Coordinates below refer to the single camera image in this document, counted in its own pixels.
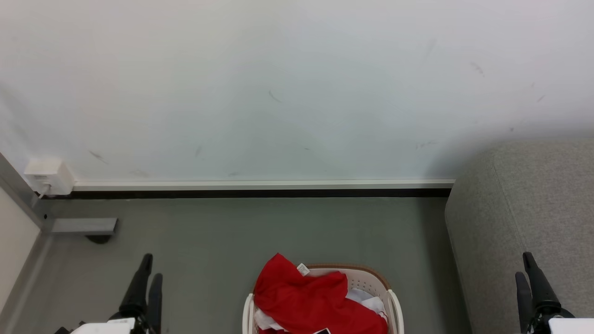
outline white plastic basket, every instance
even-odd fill
[[[361,289],[374,297],[379,297],[384,302],[388,316],[388,334],[404,334],[405,326],[398,298],[379,274],[371,269],[356,266],[340,267],[332,265],[332,267],[324,267],[321,264],[310,265],[308,268],[310,270],[308,276],[322,276],[335,271],[346,274],[350,282],[350,288]],[[244,305],[243,334],[258,334],[258,325],[254,320],[255,311],[254,294],[249,294]]]

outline white electrical box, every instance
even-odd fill
[[[60,159],[31,160],[24,174],[38,193],[49,185],[46,195],[68,195],[74,186],[74,177]]]

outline floor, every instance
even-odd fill
[[[264,263],[365,264],[403,308],[405,332],[470,333],[444,223],[446,198],[55,201],[63,218],[118,217],[105,245],[55,237],[14,333],[53,334],[117,309],[145,253],[163,283],[163,333],[241,333]]]

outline white wall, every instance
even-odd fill
[[[39,227],[0,188],[0,313],[17,281]]]
[[[0,151],[78,180],[455,178],[591,135],[588,0],[0,0]]]

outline red clothing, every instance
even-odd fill
[[[387,334],[381,316],[345,298],[347,284],[340,272],[302,276],[289,260],[276,254],[256,281],[254,303],[291,334],[313,334],[325,328],[331,334]]]

